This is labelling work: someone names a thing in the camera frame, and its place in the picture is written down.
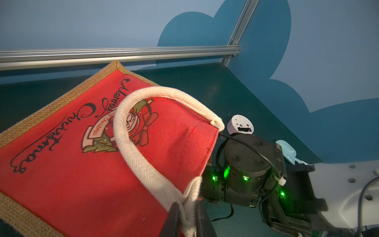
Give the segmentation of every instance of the blue wall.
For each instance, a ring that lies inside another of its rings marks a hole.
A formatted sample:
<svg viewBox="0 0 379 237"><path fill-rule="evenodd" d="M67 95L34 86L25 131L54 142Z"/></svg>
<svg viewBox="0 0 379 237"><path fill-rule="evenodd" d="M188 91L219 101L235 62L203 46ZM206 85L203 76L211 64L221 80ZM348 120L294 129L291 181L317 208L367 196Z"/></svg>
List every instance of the blue wall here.
<svg viewBox="0 0 379 237"><path fill-rule="evenodd" d="M0 51L226 45L246 0L0 1ZM123 63L128 70L221 57ZM0 84L93 75L104 65L0 72Z"/></svg>
<svg viewBox="0 0 379 237"><path fill-rule="evenodd" d="M378 159L378 12L375 0L260 0L228 68L326 163Z"/></svg>

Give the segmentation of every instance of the green led light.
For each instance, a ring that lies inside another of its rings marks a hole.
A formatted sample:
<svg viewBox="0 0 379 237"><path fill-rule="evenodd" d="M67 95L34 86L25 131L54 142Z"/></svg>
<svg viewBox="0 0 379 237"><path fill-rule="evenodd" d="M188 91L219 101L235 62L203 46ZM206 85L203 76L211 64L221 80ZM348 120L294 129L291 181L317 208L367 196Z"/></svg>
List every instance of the green led light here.
<svg viewBox="0 0 379 237"><path fill-rule="evenodd" d="M228 177L229 173L230 173L230 166L228 166L228 167L226 168L226 170L224 171L224 178L225 178L225 179Z"/></svg>

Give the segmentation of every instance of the christmas tree print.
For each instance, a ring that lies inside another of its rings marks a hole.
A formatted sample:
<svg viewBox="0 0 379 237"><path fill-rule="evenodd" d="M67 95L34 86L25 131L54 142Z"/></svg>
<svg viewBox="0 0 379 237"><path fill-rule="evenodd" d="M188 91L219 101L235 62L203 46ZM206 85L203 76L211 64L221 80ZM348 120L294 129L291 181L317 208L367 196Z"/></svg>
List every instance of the christmas tree print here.
<svg viewBox="0 0 379 237"><path fill-rule="evenodd" d="M118 149L113 146L113 143L109 140L109 137L105 133L103 133L101 137L94 138L93 146L87 146L83 152L90 152L90 151L112 152L112 151L118 151Z"/></svg>

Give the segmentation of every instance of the red bow print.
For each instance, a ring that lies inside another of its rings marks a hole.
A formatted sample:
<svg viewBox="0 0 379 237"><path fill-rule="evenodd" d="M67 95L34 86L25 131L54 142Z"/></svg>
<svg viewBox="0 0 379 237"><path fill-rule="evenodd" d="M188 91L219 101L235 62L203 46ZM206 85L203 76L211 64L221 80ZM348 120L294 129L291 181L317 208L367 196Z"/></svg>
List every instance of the red bow print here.
<svg viewBox="0 0 379 237"><path fill-rule="evenodd" d="M146 113L142 115L142 117L145 125L142 127L141 131L132 137L132 140L135 145L139 144L140 146L145 146L149 143L149 135L147 133L147 130L149 129L149 126L157 119L158 114L151 113L149 115L149 113Z"/></svg>

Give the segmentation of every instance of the light blue object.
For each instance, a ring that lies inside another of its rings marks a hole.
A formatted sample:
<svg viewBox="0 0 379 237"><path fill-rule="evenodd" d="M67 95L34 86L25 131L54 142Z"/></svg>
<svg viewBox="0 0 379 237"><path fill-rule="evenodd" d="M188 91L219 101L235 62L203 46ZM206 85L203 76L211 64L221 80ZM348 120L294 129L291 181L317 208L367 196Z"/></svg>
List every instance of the light blue object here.
<svg viewBox="0 0 379 237"><path fill-rule="evenodd" d="M277 140L275 143L279 144L282 147L283 155L284 157L293 165L295 165L297 162L298 164L306 164L308 163L299 160L296 158L296 150L286 141L284 140Z"/></svg>

